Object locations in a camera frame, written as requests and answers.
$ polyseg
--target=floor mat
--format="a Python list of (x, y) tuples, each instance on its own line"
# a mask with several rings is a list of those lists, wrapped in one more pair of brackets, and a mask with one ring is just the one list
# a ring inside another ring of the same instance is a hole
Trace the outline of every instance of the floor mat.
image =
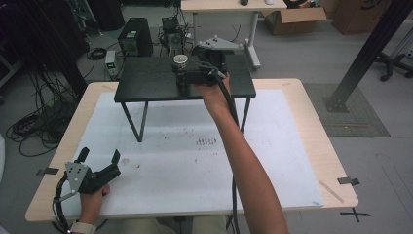
[(304, 88), (330, 137), (390, 137), (359, 88), (346, 102), (349, 112), (328, 112), (322, 98), (331, 97), (337, 84), (304, 84)]

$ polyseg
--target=black tape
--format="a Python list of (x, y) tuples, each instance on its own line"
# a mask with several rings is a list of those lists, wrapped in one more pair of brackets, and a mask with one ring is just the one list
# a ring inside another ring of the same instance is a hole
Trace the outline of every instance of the black tape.
[(352, 208), (352, 210), (353, 210), (352, 213), (340, 213), (340, 215), (354, 215), (357, 222), (360, 222), (360, 219), (358, 218), (359, 216), (371, 216), (370, 214), (367, 214), (367, 213), (357, 213), (355, 208)]
[(44, 171), (42, 171), (41, 169), (39, 169), (39, 171), (37, 171), (38, 176), (44, 176), (45, 174), (47, 175), (56, 175), (58, 173), (58, 169), (55, 168), (47, 168)]
[(360, 182), (358, 181), (358, 178), (350, 178), (350, 177), (342, 177), (342, 178), (337, 178), (338, 182), (340, 184), (351, 184), (352, 186), (359, 185)]

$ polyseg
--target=hand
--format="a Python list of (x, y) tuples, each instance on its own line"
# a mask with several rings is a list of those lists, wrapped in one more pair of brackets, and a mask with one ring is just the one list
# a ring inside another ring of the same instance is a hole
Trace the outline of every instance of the hand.
[[(228, 93), (231, 94), (230, 73), (227, 73), (227, 77), (223, 79), (223, 83), (227, 88)], [(227, 100), (225, 99), (218, 85), (194, 85), (194, 88), (203, 96), (206, 109), (209, 111), (209, 114), (212, 116), (212, 118), (217, 116), (219, 113), (222, 113), (223, 111), (228, 111), (229, 113)]]
[(80, 194), (82, 212), (79, 218), (80, 222), (95, 224), (100, 215), (100, 208), (103, 203), (103, 194), (110, 192), (109, 184), (104, 185), (94, 194)]

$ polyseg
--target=chair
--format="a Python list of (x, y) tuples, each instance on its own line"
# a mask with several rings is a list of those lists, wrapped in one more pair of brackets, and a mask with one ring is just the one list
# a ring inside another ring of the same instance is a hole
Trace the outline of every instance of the chair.
[(395, 67), (401, 68), (406, 71), (404, 77), (412, 78), (413, 77), (413, 67), (409, 66), (403, 62), (403, 58), (406, 54), (401, 54), (401, 50), (406, 46), (406, 44), (410, 41), (413, 35), (413, 28), (407, 33), (407, 35), (401, 40), (401, 42), (397, 45), (391, 55), (387, 56), (383, 52), (379, 54), (379, 56), (374, 60), (375, 62), (381, 62), (386, 66), (386, 75), (380, 77), (380, 80), (385, 82), (390, 79), (393, 75), (393, 70)]

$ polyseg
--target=finger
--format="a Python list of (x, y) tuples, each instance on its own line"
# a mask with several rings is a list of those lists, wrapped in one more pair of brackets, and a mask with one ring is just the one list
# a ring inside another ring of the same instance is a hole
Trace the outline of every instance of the finger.
[(103, 196), (104, 196), (104, 195), (106, 195), (106, 194), (108, 194), (108, 193), (110, 193), (110, 186), (109, 186), (109, 184), (105, 184), (105, 185), (103, 186), (103, 188), (102, 188), (102, 194), (103, 194)]

